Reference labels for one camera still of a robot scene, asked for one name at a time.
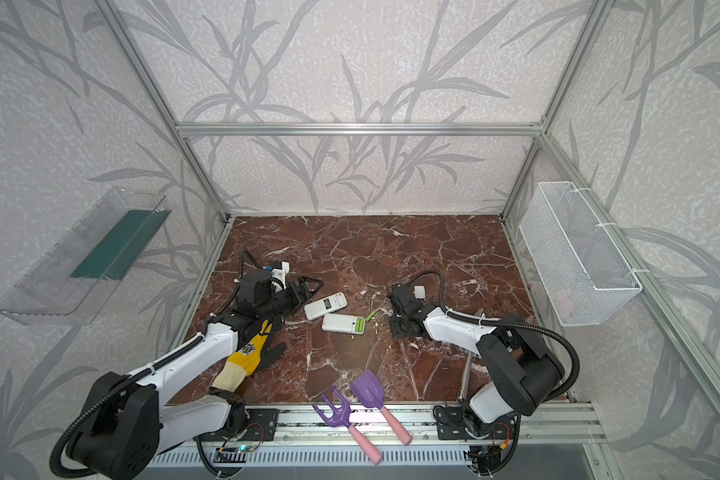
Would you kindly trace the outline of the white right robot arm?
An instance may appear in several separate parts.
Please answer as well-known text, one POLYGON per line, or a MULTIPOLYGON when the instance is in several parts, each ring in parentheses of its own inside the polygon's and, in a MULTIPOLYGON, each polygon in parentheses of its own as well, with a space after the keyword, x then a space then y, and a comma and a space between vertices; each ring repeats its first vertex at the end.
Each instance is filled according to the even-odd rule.
POLYGON ((388 299, 394 337, 453 344, 481 359, 490 382, 471 397, 467 410, 485 424, 508 414, 530 416, 578 379, 580 360, 573 345, 518 315, 466 315, 419 299, 413 287, 404 284, 394 286, 388 299))

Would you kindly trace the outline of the white battery cover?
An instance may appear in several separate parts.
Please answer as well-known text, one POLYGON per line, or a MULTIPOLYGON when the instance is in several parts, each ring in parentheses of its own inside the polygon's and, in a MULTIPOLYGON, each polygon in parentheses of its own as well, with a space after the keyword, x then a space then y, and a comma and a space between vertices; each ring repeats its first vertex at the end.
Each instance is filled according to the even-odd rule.
POLYGON ((417 299, 424 299, 426 297, 426 291, 425 291, 424 286, 417 285, 413 288, 413 291, 414 291, 414 296, 417 299))

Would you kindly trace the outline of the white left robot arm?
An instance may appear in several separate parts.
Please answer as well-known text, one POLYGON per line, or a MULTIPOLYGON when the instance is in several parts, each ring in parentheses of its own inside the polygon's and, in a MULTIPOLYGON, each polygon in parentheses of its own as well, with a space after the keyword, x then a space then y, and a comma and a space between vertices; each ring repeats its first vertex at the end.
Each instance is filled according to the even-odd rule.
POLYGON ((243 274, 230 301, 206 327, 176 349, 127 374, 109 372, 91 387, 79 416, 49 457, 51 472, 66 479, 100 474, 132 479, 152 459, 183 442, 225 428, 236 403, 221 391, 171 405, 170 400, 212 365, 308 303, 323 281, 279 278, 274 268, 243 274))

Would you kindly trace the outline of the white air conditioner remote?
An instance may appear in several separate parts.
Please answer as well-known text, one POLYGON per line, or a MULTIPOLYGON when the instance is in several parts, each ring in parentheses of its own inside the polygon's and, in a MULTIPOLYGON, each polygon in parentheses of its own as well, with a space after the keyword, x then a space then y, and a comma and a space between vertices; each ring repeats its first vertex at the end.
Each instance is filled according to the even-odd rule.
POLYGON ((322 329, 326 332, 362 335, 366 319, 354 315, 328 313, 322 319, 322 329))

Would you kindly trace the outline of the white remote with red buttons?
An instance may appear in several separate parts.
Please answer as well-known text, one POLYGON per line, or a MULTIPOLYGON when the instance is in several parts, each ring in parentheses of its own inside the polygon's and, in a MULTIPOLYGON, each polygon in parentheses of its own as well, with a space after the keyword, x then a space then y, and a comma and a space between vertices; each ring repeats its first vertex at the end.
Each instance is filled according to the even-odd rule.
POLYGON ((304 313, 309 321, 313 321, 328 313, 337 312, 347 305, 346 296, 339 292, 306 304, 304 306, 304 313))

